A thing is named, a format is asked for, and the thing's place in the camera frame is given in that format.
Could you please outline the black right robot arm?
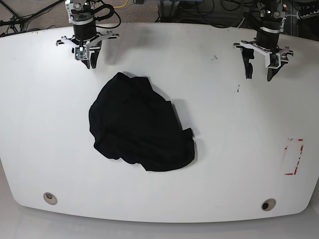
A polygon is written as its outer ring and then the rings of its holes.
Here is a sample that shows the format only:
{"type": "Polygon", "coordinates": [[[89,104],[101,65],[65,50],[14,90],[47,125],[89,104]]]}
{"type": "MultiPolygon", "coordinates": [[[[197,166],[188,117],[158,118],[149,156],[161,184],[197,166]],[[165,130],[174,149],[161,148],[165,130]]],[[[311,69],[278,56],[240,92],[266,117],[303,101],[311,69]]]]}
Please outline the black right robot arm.
{"type": "Polygon", "coordinates": [[[65,9],[74,34],[71,38],[62,36],[56,41],[56,45],[71,46],[75,60],[81,61],[87,69],[95,69],[103,40],[119,38],[118,34],[111,31],[112,27],[104,27],[107,32],[100,33],[96,22],[109,19],[114,15],[118,16],[118,14],[113,6],[104,2],[96,7],[95,0],[87,0],[84,3],[66,0],[65,9]]]}

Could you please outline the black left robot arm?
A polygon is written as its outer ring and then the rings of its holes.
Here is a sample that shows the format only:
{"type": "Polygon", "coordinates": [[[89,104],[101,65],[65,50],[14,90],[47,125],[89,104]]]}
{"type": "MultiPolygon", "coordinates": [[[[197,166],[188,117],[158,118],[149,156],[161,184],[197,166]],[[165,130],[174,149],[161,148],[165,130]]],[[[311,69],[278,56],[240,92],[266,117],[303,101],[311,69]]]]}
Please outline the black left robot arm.
{"type": "Polygon", "coordinates": [[[254,53],[263,55],[265,68],[267,68],[267,81],[288,64],[288,56],[293,56],[294,52],[287,46],[278,46],[279,36],[284,31],[287,14],[287,7],[281,0],[256,0],[252,8],[257,8],[259,16],[254,16],[250,9],[244,19],[256,30],[256,37],[252,41],[242,40],[234,43],[233,46],[241,50],[241,55],[245,68],[246,79],[252,79],[254,53]]]}

